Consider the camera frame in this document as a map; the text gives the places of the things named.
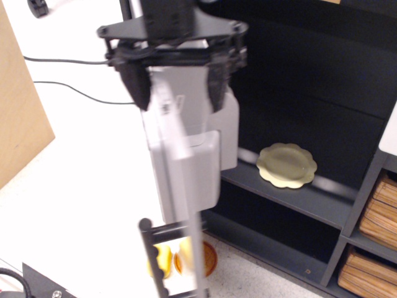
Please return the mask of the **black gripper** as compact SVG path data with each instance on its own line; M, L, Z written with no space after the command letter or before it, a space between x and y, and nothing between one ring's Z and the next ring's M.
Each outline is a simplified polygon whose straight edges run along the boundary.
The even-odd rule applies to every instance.
M151 80L144 66L207 66L212 111L222 110L231 73L246 63L244 22L211 16L197 1L140 1L141 15L122 6L123 22L97 30L136 106L147 111Z

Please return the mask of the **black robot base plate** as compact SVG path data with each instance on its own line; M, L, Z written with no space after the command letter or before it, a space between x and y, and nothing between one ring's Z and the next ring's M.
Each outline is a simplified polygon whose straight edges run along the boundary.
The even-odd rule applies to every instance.
M30 287L33 297L76 298L69 290L39 273L29 265L22 263L22 274Z

